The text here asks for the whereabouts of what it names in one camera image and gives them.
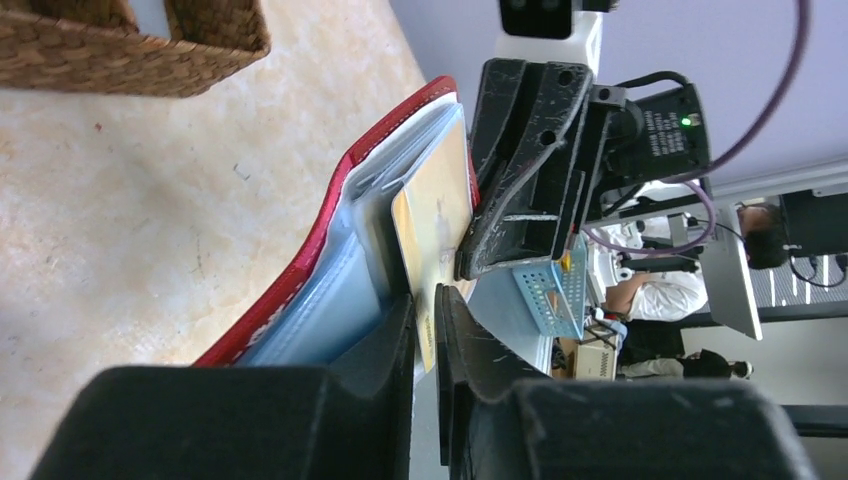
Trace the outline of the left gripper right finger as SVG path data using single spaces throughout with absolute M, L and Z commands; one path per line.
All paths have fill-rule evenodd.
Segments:
M 434 291 L 441 460 L 453 479 L 813 479 L 781 407 L 740 381 L 554 379 Z

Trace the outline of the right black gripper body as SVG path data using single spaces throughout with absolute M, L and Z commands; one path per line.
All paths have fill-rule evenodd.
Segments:
M 580 236 L 600 178 L 599 168 L 610 118 L 624 110 L 626 99 L 626 89 L 619 86 L 596 85 L 587 94 L 575 137 L 561 222 L 553 244 L 553 259 L 561 259 Z

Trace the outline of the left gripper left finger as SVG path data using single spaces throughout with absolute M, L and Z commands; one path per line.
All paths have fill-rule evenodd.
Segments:
M 327 366 L 105 370 L 35 479 L 405 479 L 413 301 Z

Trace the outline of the gold credit card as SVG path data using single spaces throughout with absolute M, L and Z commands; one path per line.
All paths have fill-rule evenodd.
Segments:
M 391 203 L 425 373 L 436 362 L 435 289 L 457 283 L 455 255 L 472 213 L 466 131 L 457 118 L 425 149 Z

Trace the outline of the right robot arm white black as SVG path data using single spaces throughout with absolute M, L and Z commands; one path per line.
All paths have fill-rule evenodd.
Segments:
M 710 161 L 695 86 L 660 71 L 617 85 L 586 65 L 495 58 L 482 70 L 471 129 L 479 205 L 455 274 L 560 258 L 588 223 L 651 181 Z

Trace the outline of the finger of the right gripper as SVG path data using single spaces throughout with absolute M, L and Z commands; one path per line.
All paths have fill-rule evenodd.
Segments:
M 580 63 L 484 64 L 471 131 L 480 203 L 456 252 L 456 278 L 553 259 L 593 80 Z

